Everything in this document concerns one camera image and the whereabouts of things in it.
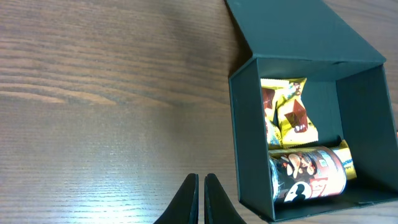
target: open box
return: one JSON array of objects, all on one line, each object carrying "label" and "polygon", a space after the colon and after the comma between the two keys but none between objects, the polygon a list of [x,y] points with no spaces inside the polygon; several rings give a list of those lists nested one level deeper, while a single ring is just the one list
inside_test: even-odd
[{"label": "open box", "polygon": [[[269,222],[398,199],[385,58],[321,0],[227,0],[252,51],[229,78],[239,201]],[[274,205],[261,78],[307,77],[313,146],[347,140],[358,178],[335,197]]]}]

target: can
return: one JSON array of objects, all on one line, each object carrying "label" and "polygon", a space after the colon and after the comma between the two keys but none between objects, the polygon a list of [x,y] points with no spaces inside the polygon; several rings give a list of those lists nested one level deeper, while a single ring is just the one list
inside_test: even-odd
[{"label": "can", "polygon": [[344,191],[345,169],[327,147],[273,150],[269,155],[275,203],[299,202]]}]

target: yellow wrapper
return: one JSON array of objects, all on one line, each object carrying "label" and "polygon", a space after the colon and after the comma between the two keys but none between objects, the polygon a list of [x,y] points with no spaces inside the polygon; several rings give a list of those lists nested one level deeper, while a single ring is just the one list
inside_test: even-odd
[{"label": "yellow wrapper", "polygon": [[306,78],[289,81],[277,101],[278,121],[284,148],[294,147],[318,140],[318,131],[307,116],[301,100]]},{"label": "yellow wrapper", "polygon": [[264,113],[267,119],[273,121],[276,110],[276,101],[282,96],[283,91],[289,87],[289,81],[262,78],[261,87]]},{"label": "yellow wrapper", "polygon": [[356,172],[353,163],[351,152],[349,151],[348,144],[343,140],[338,147],[331,148],[333,152],[339,157],[346,171],[347,180],[355,179]]},{"label": "yellow wrapper", "polygon": [[267,118],[265,120],[268,149],[282,149],[282,138],[280,136],[279,128]]}]

